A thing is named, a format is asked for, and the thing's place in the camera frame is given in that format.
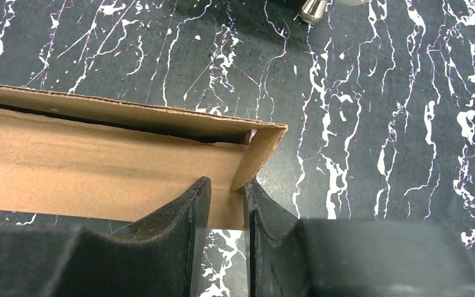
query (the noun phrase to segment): open cardboard box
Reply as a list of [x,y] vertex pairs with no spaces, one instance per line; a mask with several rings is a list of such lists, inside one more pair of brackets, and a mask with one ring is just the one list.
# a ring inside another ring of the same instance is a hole
[[282,124],[0,85],[0,210],[136,221],[208,176],[208,227],[242,229],[236,190],[286,131]]

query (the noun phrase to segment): dark stone surface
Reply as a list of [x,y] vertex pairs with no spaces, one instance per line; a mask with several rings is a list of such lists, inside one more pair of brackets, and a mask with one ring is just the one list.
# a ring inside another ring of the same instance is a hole
[[[475,0],[0,1],[0,84],[289,125],[259,181],[299,217],[425,218],[475,255]],[[215,230],[207,296],[244,296]]]

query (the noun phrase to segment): metallic cylinder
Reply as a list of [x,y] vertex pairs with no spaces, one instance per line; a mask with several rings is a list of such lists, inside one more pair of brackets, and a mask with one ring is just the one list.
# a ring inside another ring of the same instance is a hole
[[309,24],[316,24],[325,14],[327,0],[307,0],[301,7],[299,15],[301,19]]

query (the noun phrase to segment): cardboard edge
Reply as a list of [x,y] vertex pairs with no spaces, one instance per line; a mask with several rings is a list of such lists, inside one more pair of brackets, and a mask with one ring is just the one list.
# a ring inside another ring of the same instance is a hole
[[103,98],[103,97],[76,95],[73,93],[52,92],[52,91],[46,91],[46,90],[35,90],[32,88],[13,87],[9,85],[0,85],[0,90],[9,90],[9,91],[20,92],[20,93],[37,93],[37,94],[41,94],[45,96],[46,95],[56,96],[56,97],[88,100],[88,101],[100,101],[100,102],[107,103],[110,105],[130,106],[130,107],[160,111],[164,113],[182,114],[185,116],[196,116],[196,117],[201,117],[201,118],[212,119],[215,121],[234,121],[234,122],[249,124],[250,129],[273,129],[273,128],[286,129],[286,125],[284,124],[261,122],[254,119],[235,118],[232,116],[223,116],[223,115],[218,116],[214,114],[199,113],[197,111],[185,110],[182,108],[169,107],[169,106],[144,105],[140,103],[131,103],[131,102],[125,102],[125,101],[121,102],[121,101]]
[[276,129],[261,129],[255,133],[237,168],[231,186],[232,191],[240,189],[257,175],[287,131],[288,126],[285,126]]

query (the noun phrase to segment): black marble surface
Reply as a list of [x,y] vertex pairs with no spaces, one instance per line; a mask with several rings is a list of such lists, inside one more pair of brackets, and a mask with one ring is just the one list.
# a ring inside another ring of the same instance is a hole
[[[441,220],[475,255],[475,0],[288,1],[0,0],[0,84],[286,123],[258,179],[290,212]],[[208,237],[200,295],[245,296],[242,233]]]

